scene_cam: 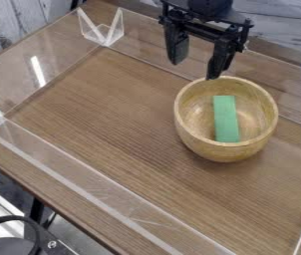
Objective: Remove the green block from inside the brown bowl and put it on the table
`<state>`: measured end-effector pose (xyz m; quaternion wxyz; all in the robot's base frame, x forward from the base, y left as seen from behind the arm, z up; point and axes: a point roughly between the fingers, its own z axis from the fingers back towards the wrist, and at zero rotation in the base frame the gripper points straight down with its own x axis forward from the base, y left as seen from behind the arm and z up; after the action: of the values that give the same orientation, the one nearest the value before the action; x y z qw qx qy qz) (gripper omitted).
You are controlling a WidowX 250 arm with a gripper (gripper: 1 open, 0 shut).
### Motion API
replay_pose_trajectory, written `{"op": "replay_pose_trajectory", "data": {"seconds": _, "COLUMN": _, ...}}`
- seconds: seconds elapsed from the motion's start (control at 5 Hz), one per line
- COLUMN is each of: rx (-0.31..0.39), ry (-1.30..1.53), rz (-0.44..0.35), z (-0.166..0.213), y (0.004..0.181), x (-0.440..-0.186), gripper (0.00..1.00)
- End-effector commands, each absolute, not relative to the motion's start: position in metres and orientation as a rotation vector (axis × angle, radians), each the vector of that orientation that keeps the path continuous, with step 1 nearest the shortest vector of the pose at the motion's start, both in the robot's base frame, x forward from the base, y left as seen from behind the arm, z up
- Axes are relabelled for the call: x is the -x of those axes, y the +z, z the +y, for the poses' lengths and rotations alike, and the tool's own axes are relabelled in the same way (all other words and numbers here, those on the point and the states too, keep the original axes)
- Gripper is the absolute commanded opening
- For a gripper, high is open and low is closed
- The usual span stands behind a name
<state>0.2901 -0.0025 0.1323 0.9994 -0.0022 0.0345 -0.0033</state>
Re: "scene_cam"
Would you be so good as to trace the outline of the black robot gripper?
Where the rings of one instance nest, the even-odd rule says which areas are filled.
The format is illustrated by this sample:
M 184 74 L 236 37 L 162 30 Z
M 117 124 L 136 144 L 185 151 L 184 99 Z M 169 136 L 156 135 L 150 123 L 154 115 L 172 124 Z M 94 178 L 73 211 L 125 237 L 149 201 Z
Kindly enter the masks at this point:
M 229 69 L 236 52 L 243 52 L 253 21 L 233 8 L 235 0 L 160 0 L 166 53 L 178 65 L 188 56 L 189 36 L 214 43 L 206 78 L 216 80 Z M 225 37 L 229 42 L 220 42 Z

